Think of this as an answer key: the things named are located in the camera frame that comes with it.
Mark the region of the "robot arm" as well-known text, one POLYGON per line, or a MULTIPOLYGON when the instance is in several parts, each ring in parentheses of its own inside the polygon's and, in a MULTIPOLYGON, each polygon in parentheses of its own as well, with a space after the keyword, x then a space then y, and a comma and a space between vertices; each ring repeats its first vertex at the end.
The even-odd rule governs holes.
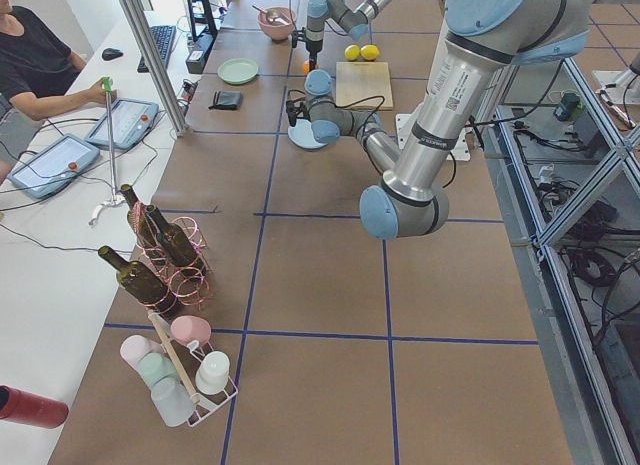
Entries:
POLYGON ((339 107, 332 80, 312 70, 306 109, 316 141, 356 138, 380 169, 366 188, 360 219, 378 239, 422 236, 448 216, 436 177, 455 147, 494 73, 508 65, 571 57, 585 46, 593 0, 444 0, 444 21, 427 91, 404 145, 381 128, 371 111, 339 107))
POLYGON ((300 40, 309 53, 309 70, 318 65, 318 55, 324 44, 324 30, 328 21, 333 21, 353 41, 358 41, 369 24, 392 0, 364 0, 351 9, 345 0, 309 0, 306 26, 301 30, 300 40))

